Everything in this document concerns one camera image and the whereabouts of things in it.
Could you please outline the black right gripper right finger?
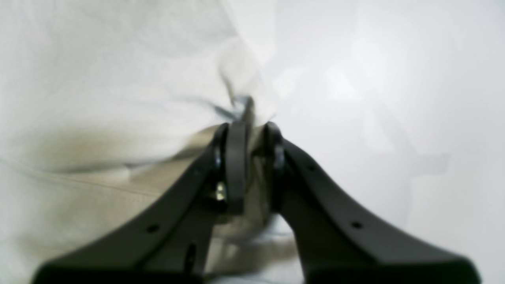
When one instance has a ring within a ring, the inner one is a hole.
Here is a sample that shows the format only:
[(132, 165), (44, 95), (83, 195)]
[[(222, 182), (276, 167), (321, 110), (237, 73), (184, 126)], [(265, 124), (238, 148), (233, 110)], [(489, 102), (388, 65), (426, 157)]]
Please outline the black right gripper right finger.
[(292, 229), (307, 284), (479, 284), (474, 264), (371, 213), (305, 151), (264, 127), (269, 208)]

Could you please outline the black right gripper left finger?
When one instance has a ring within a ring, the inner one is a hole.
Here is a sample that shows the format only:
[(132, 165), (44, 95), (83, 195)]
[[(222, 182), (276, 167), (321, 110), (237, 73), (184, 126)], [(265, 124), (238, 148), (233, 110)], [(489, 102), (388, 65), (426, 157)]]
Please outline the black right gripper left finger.
[(220, 215), (245, 212), (249, 124), (218, 127), (209, 145), (156, 202), (128, 223), (50, 260), (35, 284), (202, 284)]

